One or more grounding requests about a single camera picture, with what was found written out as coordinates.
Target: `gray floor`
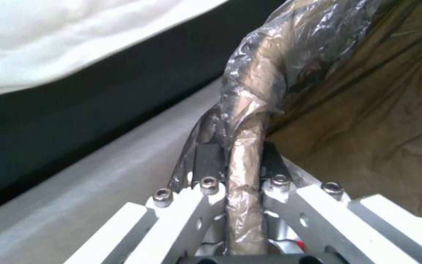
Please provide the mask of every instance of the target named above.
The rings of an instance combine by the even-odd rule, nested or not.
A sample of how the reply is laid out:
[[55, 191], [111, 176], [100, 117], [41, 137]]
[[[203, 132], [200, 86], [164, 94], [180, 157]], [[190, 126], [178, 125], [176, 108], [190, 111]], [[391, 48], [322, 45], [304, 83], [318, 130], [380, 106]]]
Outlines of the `gray floor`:
[[167, 184], [221, 80], [0, 207], [0, 263], [61, 263], [124, 203]]

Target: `bolt head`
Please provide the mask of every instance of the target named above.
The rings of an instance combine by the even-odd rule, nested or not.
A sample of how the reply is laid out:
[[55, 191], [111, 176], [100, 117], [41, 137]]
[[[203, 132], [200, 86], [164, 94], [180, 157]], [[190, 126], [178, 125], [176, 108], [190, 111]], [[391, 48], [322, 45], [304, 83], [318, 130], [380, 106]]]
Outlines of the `bolt head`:
[[169, 188], [161, 188], [154, 192], [152, 199], [157, 207], [164, 208], [168, 207], [172, 203], [174, 200], [174, 194]]
[[201, 192], [206, 195], [217, 194], [219, 191], [219, 181], [216, 177], [206, 176], [200, 181]]
[[290, 181], [289, 178], [286, 177], [286, 175], [283, 174], [276, 174], [273, 177], [271, 177], [271, 185], [273, 187], [286, 187], [289, 186]]
[[322, 183], [321, 188], [323, 191], [325, 191], [327, 194], [331, 195], [338, 201], [341, 199], [341, 196], [345, 192], [345, 190], [343, 189], [343, 187], [341, 187], [340, 184], [331, 181]]

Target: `crumpled plastic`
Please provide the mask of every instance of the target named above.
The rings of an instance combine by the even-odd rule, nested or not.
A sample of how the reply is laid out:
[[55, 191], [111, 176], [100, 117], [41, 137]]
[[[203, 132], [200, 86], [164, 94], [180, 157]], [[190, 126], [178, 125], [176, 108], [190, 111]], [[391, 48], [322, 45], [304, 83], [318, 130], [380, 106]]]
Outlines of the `crumpled plastic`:
[[247, 35], [228, 61], [220, 101], [196, 124], [169, 181], [188, 187], [194, 150], [225, 149], [228, 254], [265, 254], [258, 176], [270, 114], [343, 65], [392, 0], [289, 0]]

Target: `white sheet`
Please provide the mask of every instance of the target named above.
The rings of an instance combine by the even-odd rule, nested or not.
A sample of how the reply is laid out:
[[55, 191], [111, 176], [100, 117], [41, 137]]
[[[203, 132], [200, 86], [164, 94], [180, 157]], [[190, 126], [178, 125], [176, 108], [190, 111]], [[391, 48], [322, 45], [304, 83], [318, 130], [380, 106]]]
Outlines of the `white sheet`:
[[0, 0], [0, 94], [69, 75], [226, 1]]

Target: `brown plastic sheet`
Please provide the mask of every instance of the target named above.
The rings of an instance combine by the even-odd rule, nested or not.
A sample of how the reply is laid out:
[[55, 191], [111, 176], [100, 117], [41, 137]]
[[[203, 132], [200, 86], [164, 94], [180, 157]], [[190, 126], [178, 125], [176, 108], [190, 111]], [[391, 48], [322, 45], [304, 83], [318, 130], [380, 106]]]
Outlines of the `brown plastic sheet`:
[[281, 154], [352, 198], [380, 193], [422, 217], [422, 1], [399, 1], [347, 63], [308, 81], [271, 122]]

